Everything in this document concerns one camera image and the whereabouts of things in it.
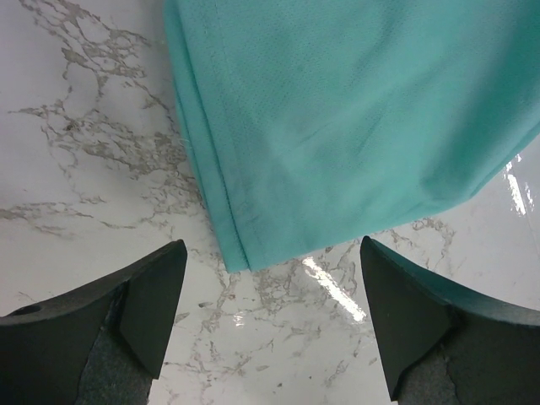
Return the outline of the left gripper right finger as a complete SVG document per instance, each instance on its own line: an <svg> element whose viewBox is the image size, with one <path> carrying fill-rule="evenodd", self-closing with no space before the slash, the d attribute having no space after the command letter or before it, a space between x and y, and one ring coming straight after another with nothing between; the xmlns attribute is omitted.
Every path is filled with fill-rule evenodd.
<svg viewBox="0 0 540 405"><path fill-rule="evenodd" d="M539 402L537 310L481 294L370 237L360 259L393 402Z"/></svg>

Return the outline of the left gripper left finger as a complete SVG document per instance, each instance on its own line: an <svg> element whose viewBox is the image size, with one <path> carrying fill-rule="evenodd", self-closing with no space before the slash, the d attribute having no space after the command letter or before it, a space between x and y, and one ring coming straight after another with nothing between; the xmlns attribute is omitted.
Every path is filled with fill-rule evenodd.
<svg viewBox="0 0 540 405"><path fill-rule="evenodd" d="M1 319L3 404L146 404L186 271L183 240Z"/></svg>

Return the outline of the teal t shirt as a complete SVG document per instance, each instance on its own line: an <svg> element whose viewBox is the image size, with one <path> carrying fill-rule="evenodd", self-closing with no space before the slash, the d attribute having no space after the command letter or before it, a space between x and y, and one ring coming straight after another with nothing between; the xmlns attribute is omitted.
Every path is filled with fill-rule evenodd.
<svg viewBox="0 0 540 405"><path fill-rule="evenodd" d="M226 269L444 212L539 132L536 1L167 1Z"/></svg>

